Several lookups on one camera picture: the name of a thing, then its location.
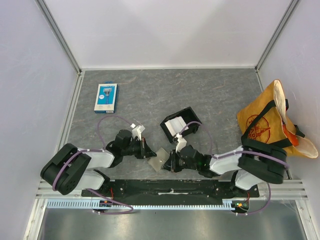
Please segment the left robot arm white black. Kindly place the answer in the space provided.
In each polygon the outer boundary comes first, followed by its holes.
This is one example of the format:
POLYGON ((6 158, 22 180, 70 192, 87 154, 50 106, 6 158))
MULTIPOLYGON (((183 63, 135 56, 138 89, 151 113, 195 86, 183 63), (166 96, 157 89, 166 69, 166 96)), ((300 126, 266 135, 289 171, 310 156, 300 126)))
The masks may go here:
POLYGON ((75 189, 91 188, 103 197, 110 192, 110 184, 99 169, 114 168, 125 156, 143 160, 156 157, 157 154, 141 134, 123 129, 102 149, 84 149, 71 143, 65 144, 42 168, 40 177, 51 185, 53 191, 62 195, 68 195, 75 189))

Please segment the black plastic card box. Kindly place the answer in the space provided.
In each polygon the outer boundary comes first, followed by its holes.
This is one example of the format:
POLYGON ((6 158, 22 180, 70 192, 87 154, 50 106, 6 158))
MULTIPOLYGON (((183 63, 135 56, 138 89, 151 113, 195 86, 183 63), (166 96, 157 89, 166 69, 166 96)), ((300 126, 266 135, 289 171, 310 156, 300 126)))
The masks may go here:
POLYGON ((161 123, 160 127, 163 130, 168 141, 172 144, 176 134, 190 122, 202 123, 194 110, 189 106, 176 113, 167 116, 161 123))

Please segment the blue razor package box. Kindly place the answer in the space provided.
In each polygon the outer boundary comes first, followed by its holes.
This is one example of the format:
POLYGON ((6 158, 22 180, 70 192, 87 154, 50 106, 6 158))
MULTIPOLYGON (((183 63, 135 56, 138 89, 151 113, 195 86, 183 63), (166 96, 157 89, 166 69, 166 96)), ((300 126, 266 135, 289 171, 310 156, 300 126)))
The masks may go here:
POLYGON ((114 114, 117 108, 119 86, 117 83, 98 85, 94 112, 96 114, 114 114))

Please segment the yellow tote bag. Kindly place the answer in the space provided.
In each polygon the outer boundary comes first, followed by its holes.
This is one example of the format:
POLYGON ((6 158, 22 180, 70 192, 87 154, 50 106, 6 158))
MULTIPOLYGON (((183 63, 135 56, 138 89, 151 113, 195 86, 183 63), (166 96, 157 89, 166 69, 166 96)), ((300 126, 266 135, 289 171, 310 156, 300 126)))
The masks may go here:
POLYGON ((288 156, 316 159, 319 152, 299 127, 289 119, 289 101, 280 80, 275 79, 249 105, 237 113, 242 132, 247 139, 282 148, 288 156))

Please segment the white card stack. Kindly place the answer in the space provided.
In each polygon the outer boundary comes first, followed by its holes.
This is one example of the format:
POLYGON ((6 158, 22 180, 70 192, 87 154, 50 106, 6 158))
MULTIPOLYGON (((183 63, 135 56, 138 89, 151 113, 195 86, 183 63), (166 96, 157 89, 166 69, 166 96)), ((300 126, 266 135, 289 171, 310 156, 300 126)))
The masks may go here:
POLYGON ((166 121, 164 124, 172 137, 180 133, 181 130, 187 125, 181 116, 170 119, 166 121))

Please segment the grey card holder wallet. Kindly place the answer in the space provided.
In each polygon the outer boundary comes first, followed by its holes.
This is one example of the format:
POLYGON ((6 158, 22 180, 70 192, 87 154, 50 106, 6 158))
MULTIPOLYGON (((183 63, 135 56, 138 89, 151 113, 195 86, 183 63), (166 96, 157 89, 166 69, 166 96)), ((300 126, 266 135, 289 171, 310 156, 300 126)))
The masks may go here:
POLYGON ((151 157, 147 162, 156 172, 159 172, 162 169, 163 165, 169 159, 169 156, 170 154, 161 147, 156 152, 156 156, 151 157))

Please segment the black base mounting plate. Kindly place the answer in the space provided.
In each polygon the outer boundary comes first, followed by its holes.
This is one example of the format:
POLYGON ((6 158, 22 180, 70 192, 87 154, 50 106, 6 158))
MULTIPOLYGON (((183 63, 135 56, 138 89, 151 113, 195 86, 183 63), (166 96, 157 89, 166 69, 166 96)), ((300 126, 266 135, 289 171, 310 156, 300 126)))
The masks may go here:
POLYGON ((241 190, 230 181, 217 179, 106 180, 96 192, 137 206, 221 205, 223 199, 260 196, 257 185, 250 190, 241 190))

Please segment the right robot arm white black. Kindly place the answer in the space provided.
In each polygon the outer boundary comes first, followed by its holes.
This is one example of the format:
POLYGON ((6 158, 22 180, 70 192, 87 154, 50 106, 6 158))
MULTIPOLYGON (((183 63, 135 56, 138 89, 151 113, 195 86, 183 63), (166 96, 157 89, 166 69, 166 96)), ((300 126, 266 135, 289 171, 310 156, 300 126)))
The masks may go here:
POLYGON ((229 184, 229 191, 233 196, 240 197, 261 182, 282 184, 289 164, 287 153, 282 148, 246 139, 236 149, 214 155, 202 154, 187 145, 179 151, 171 151, 160 168, 172 173, 195 170, 206 178, 233 171, 235 176, 229 184))

